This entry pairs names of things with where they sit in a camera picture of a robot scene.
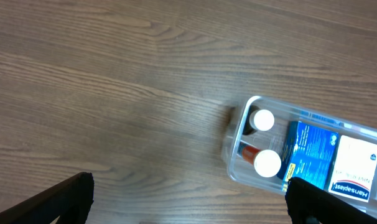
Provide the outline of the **orange tube with white cap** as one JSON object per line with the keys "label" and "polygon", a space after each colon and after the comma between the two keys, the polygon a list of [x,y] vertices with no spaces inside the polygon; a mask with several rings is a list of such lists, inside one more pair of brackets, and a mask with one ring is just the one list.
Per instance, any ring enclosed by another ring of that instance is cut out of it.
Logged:
{"label": "orange tube with white cap", "polygon": [[281,158],[273,150],[260,150],[241,142],[237,153],[243,160],[249,162],[261,177],[274,177],[281,168]]}

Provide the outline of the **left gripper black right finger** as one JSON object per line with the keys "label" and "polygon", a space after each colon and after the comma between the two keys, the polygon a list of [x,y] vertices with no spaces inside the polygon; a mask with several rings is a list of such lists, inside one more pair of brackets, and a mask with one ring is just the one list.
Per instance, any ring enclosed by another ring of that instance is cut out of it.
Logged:
{"label": "left gripper black right finger", "polygon": [[299,177],[288,182],[287,212],[293,224],[372,224],[374,218]]}

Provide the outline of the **white Hansaplast plaster box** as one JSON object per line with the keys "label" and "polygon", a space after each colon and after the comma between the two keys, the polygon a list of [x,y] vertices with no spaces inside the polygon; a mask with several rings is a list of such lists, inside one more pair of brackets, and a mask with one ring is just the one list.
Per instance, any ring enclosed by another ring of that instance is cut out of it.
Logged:
{"label": "white Hansaplast plaster box", "polygon": [[328,192],[369,202],[377,166],[377,144],[342,135]]}

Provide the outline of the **blue VapoDrops lozenge box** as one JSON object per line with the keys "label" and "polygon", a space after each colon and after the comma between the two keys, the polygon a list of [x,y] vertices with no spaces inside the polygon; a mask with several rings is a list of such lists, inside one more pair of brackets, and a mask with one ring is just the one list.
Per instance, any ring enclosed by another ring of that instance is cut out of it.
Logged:
{"label": "blue VapoDrops lozenge box", "polygon": [[336,132],[301,121],[290,122],[277,173],[282,180],[281,190],[287,190],[293,177],[324,189],[338,138]]}

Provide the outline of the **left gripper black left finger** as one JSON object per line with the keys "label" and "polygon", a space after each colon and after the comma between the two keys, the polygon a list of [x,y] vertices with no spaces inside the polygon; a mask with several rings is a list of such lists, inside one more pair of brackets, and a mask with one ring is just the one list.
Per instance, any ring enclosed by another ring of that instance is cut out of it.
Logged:
{"label": "left gripper black left finger", "polygon": [[94,197],[94,178],[80,172],[0,212],[0,223],[85,223]]}

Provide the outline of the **dark tube with white cap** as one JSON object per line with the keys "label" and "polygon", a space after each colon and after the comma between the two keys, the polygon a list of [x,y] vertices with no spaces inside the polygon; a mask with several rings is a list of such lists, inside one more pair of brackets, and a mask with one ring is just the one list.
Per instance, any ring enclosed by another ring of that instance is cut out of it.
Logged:
{"label": "dark tube with white cap", "polygon": [[274,126],[274,115],[266,109],[250,106],[244,123],[243,135],[256,131],[269,131]]}

